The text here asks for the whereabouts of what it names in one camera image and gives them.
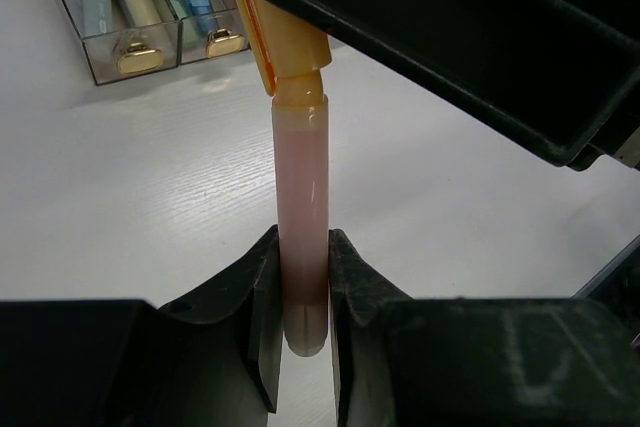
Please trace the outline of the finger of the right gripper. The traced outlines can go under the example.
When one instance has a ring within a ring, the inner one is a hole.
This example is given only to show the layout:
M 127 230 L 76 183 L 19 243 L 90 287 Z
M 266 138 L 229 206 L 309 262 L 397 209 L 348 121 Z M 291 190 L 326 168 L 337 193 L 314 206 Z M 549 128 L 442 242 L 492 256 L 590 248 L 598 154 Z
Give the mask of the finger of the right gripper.
M 553 165 L 639 165 L 639 0 L 266 1 Z

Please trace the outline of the orange-yellow pen cap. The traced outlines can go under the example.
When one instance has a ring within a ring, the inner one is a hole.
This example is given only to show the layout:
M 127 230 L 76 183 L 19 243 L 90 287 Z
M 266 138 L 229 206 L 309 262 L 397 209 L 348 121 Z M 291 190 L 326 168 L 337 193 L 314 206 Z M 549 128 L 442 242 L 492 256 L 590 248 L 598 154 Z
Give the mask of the orange-yellow pen cap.
M 306 76 L 332 61 L 328 36 L 266 0 L 236 0 L 268 96 L 278 82 Z

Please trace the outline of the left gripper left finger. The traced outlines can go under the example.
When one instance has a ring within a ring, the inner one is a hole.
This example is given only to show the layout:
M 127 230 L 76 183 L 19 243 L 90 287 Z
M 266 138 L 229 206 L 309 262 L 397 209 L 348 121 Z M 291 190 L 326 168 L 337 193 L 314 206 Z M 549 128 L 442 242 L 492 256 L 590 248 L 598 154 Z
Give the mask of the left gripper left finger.
M 263 426 L 282 352 L 278 232 L 162 307 L 1 305 L 5 426 Z

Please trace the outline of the orange highlighter pen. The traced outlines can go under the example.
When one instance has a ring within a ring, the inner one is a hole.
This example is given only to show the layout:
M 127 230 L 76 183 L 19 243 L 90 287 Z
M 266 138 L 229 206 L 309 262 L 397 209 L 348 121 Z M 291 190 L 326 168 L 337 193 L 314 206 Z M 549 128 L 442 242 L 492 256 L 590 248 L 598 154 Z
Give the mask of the orange highlighter pen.
M 311 357 L 328 331 L 328 99 L 318 71 L 277 81 L 272 126 L 285 338 Z

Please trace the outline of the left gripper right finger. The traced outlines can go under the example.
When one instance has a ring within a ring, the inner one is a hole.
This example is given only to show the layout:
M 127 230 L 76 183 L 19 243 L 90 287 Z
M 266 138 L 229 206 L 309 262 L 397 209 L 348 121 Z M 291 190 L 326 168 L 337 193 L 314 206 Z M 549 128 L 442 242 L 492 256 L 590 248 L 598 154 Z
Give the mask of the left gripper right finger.
M 639 246 L 569 298 L 414 299 L 330 234 L 341 426 L 635 426 Z

